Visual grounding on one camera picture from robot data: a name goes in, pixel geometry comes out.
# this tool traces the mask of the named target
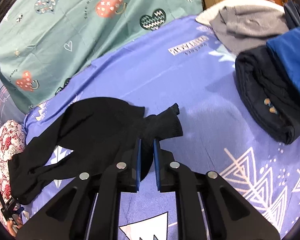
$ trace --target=teal blanket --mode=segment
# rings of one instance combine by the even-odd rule
[[[0,24],[0,79],[27,113],[93,59],[201,11],[201,0],[17,0]]]

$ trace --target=blue folded cloth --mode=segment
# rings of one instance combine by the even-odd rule
[[[300,27],[266,42],[277,55],[293,85],[300,92]]]

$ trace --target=red heart print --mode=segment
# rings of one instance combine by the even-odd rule
[[[122,3],[123,0],[101,0],[97,3],[95,10],[100,17],[112,17]]]
[[[17,79],[16,85],[24,91],[33,92],[32,88],[32,77],[29,71],[24,71],[21,79]]]

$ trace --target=pillow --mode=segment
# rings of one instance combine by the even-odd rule
[[[196,17],[195,20],[203,25],[211,26],[210,21],[218,15],[218,12],[221,9],[223,9],[225,6],[233,7],[238,5],[261,5],[277,9],[284,13],[284,9],[281,5],[267,0],[223,0],[222,2],[219,2],[204,10]]]
[[[24,150],[25,137],[22,125],[15,121],[7,121],[0,128],[0,191],[5,203],[11,198],[8,160]],[[0,221],[7,228],[7,222],[1,212]]]

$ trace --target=blue bedsheet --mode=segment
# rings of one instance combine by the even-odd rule
[[[194,18],[175,20],[94,60],[28,114],[26,141],[85,98],[120,98],[145,106],[147,115],[177,102],[184,136],[162,141],[162,148],[193,171],[220,173],[283,237],[300,216],[300,137],[286,146],[254,122],[236,90],[234,56]],[[47,165],[70,152],[57,147]],[[25,206],[30,217],[69,181],[45,187]],[[122,240],[177,239],[175,194],[157,192],[154,166],[137,194],[122,194],[119,226]]]

